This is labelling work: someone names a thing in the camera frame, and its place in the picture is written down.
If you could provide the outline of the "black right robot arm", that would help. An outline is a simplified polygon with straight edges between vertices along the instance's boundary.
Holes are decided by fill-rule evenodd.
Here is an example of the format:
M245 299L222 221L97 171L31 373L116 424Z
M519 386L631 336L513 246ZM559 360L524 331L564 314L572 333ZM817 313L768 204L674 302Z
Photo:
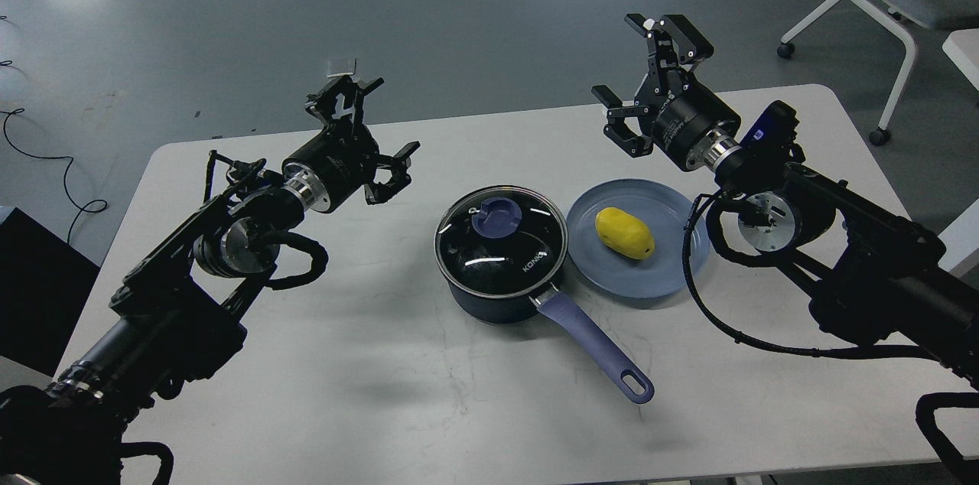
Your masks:
M707 168L717 191L696 196L683 226L681 268L708 321L737 344L770 353L836 360L916 357L968 381L968 393L929 393L915 420L942 464L962 484L977 482L937 425L940 409L977 408L977 290L939 265L945 244L924 226L888 212L805 165L792 106L770 103L741 140L740 116L699 82L714 47L683 15L628 14L646 40L646 76L632 104L608 86L592 94L606 109L605 136L630 157L664 151L681 171ZM714 251L744 268L773 268L808 295L821 331L847 348L787 347L721 321L702 301L690 268L692 235L705 223Z

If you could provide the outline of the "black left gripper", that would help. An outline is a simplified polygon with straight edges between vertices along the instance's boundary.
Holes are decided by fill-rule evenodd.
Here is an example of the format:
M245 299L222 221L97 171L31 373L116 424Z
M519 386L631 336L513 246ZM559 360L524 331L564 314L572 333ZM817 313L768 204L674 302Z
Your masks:
M305 210L335 212L363 186L367 205L382 205L411 183L408 169L421 143L409 142L392 156L380 154L364 123L365 98L384 83L382 77L365 81L340 75L307 95L304 111L321 130L282 164L285 185ZM389 179L378 182L378 171L387 171Z

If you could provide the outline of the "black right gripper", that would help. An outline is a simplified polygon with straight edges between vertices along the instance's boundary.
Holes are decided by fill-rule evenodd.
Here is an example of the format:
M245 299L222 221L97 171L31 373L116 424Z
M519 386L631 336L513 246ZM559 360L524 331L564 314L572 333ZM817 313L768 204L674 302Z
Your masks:
M656 145L682 171L714 171L738 150L734 134L741 126L734 109L693 83L696 67L714 55L714 45L685 15L653 19L630 12L623 20L646 40L648 71L631 106L608 86L592 86L605 106L603 133L631 158L649 156ZM650 105L663 106L656 116ZM627 126L628 118L639 120L640 134Z

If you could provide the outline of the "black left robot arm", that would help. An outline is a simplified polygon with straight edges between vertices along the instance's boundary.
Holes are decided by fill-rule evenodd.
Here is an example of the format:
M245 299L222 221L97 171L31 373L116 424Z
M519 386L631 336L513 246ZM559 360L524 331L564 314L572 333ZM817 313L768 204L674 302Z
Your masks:
M384 155L364 122L381 85L343 74L310 94L322 129L280 171L210 152L203 205L127 273L109 303L119 320L49 386L2 393L3 483L119 484L134 457L156 457L154 483L171 482L171 448L126 442L130 423L240 352L262 291L325 273L328 251L296 231L305 214L335 212L357 190L381 205L411 182L419 142Z

